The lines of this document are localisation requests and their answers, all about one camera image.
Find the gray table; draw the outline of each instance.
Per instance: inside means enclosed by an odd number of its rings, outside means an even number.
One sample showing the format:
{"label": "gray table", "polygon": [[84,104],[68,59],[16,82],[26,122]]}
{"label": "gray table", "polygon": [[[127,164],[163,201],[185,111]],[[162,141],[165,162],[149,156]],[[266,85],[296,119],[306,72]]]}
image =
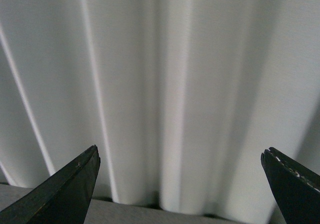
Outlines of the gray table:
{"label": "gray table", "polygon": [[[14,203],[31,189],[0,184],[0,210]],[[85,224],[235,224],[232,221],[177,214],[131,205],[92,200]]]}

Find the white fabric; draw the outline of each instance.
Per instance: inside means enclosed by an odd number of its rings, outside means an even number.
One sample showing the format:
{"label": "white fabric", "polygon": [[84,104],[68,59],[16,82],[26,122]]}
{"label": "white fabric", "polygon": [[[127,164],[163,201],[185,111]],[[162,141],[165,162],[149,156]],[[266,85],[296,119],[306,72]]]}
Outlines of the white fabric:
{"label": "white fabric", "polygon": [[95,196],[267,223],[261,152],[319,163],[319,40],[320,0],[0,0],[2,172],[95,144]]}

